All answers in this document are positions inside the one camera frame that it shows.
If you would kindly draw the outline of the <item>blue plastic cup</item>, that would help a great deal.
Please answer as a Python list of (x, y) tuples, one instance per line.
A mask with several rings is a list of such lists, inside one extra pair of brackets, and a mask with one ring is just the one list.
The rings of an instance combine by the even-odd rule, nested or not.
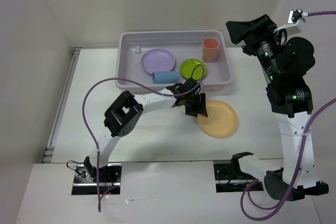
[(179, 74), (176, 71), (159, 71), (152, 73), (154, 84), (169, 84), (179, 81)]

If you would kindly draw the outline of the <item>orange plastic plate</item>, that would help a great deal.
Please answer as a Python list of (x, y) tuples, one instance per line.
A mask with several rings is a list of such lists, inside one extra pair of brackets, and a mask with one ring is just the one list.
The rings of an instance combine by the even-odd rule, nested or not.
[(197, 122), (201, 129), (214, 137), (227, 137), (238, 126), (238, 115), (228, 103), (220, 100), (206, 102), (207, 116), (198, 115)]

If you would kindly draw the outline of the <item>red plastic cup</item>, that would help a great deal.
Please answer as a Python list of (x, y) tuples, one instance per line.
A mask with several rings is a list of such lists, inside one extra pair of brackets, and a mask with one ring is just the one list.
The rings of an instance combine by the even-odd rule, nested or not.
[(215, 38), (206, 38), (203, 40), (202, 60), (212, 62), (218, 52), (219, 42)]

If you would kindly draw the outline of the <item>green plastic plate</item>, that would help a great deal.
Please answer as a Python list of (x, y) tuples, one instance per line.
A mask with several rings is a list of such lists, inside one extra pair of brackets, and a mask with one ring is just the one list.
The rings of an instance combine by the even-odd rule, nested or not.
[(193, 78), (198, 81), (207, 75), (206, 64), (199, 59), (188, 59), (180, 65), (180, 74), (183, 78)]

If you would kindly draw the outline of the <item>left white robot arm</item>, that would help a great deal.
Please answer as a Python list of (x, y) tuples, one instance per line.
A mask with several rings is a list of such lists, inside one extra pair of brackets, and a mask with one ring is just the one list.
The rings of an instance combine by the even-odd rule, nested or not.
[(94, 84), (85, 95), (81, 108), (84, 124), (95, 143), (95, 148), (83, 162), (86, 176), (93, 182), (103, 179), (104, 169), (116, 144), (122, 137), (127, 136), (134, 130), (142, 115), (160, 109), (184, 106), (186, 115), (208, 116), (206, 94), (200, 92), (200, 82), (193, 78), (188, 78), (184, 83), (177, 83), (160, 91), (155, 91), (129, 80), (129, 82), (145, 88), (150, 93), (134, 95), (130, 91), (122, 92), (105, 111), (104, 130), (100, 138), (96, 138), (86, 119), (85, 105), (91, 91), (99, 84), (109, 80), (104, 79)]

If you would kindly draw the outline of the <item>purple plastic plate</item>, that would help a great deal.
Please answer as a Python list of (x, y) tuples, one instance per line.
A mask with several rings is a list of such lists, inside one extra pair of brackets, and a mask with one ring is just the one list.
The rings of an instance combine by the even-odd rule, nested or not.
[(165, 49), (151, 49), (141, 58), (141, 66), (148, 74), (171, 71), (175, 64), (175, 57)]

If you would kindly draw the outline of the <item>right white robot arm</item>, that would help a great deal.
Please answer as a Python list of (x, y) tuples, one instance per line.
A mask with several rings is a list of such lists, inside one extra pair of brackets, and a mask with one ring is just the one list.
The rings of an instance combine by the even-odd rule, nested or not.
[(232, 43), (242, 43), (243, 52), (255, 56), (269, 83), (267, 97), (278, 122), (283, 152), (283, 167), (267, 164), (250, 152), (232, 156), (230, 172), (235, 178), (252, 175), (261, 181), (274, 200), (303, 199), (329, 191), (315, 167), (312, 138), (307, 125), (313, 101), (304, 75), (315, 64), (314, 47), (302, 37), (281, 42), (287, 32), (267, 15), (248, 22), (226, 23)]

